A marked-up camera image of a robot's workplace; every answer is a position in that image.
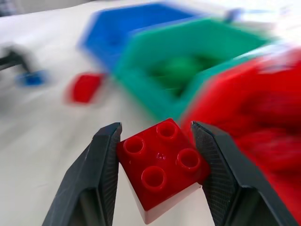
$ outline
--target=green object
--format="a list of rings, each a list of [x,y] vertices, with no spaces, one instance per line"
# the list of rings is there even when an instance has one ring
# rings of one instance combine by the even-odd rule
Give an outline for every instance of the green object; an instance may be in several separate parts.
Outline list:
[[[247,61],[251,56],[235,57],[268,42],[209,19],[160,27],[140,32],[131,39],[115,76],[158,120],[178,120],[209,78]],[[205,70],[195,74],[199,69],[192,63],[192,57]],[[169,63],[158,70],[162,62]],[[185,80],[189,81],[185,87],[178,86],[178,81]]]

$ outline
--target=small red block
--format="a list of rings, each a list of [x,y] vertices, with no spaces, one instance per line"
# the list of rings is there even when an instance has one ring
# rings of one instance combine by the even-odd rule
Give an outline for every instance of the small red block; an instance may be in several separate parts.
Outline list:
[[[210,168],[177,124],[168,119],[117,145],[146,224],[200,188]]]
[[[75,80],[71,87],[71,100],[80,103],[89,103],[102,83],[104,74],[85,73]]]

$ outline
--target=blue bin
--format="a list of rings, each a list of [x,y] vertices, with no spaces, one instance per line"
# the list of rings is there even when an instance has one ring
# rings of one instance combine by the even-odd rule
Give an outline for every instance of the blue bin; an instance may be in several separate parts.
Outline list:
[[[128,39],[135,32],[196,16],[200,15],[161,3],[99,11],[93,15],[92,26],[84,38],[83,46],[112,71]]]

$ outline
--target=black object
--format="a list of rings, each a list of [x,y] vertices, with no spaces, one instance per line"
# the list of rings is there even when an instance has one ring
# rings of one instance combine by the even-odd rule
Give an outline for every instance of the black object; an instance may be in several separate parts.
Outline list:
[[[33,72],[27,62],[27,59],[20,51],[13,47],[7,48],[7,51],[7,55],[0,58],[0,70],[19,65],[25,72],[28,73],[28,75]]]
[[[268,181],[222,130],[191,125],[211,166],[203,189],[216,226],[297,226]],[[43,226],[111,226],[118,180],[116,145],[122,127],[101,128],[67,170]]]
[[[211,168],[203,189],[216,226],[298,225],[230,135],[198,122],[193,122],[191,128],[197,149]]]
[[[118,180],[116,144],[122,127],[101,128],[67,170],[43,226],[111,226]]]

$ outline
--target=white table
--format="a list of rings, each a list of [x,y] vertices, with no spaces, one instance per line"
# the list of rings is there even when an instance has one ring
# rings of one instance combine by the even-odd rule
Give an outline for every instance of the white table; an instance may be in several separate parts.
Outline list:
[[[64,102],[77,73],[101,70],[78,47],[92,12],[141,1],[101,1],[28,15],[0,18],[0,42],[26,47],[49,71],[51,83],[38,89],[17,87],[16,71],[0,83],[0,225],[40,226],[61,180],[97,130],[121,121],[125,139],[155,121],[112,81],[89,106]],[[115,226],[143,226],[122,167],[115,205]],[[152,226],[213,226],[202,189],[191,194]]]

